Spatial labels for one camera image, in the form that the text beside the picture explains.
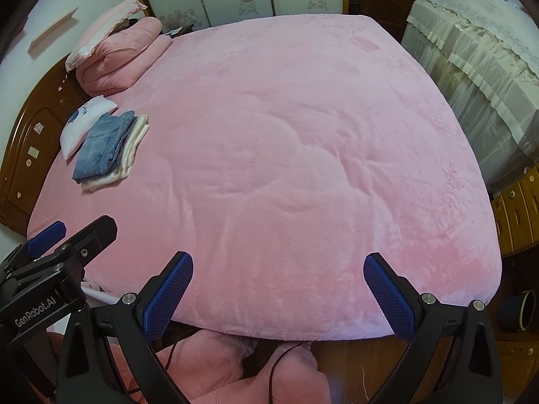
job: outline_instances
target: metal screw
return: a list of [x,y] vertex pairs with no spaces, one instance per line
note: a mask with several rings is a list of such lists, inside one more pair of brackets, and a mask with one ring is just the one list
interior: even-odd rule
[[432,305],[436,302],[436,296],[433,295],[432,293],[423,293],[421,295],[421,299],[427,305]]
[[477,299],[472,303],[472,305],[477,311],[483,311],[484,310],[483,302],[481,302],[481,301],[479,301]]
[[126,305],[133,304],[133,302],[136,301],[136,294],[134,293],[127,293],[122,296],[122,302]]

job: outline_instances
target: sticker on headboard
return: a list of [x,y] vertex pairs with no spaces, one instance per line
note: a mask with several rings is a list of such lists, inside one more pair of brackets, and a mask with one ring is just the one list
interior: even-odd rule
[[42,125],[41,123],[37,123],[35,126],[34,126],[34,130],[36,131],[37,135],[41,135],[41,131],[43,130],[45,126]]
[[37,157],[39,156],[39,150],[37,150],[35,147],[30,146],[30,148],[28,149],[28,155],[37,159]]

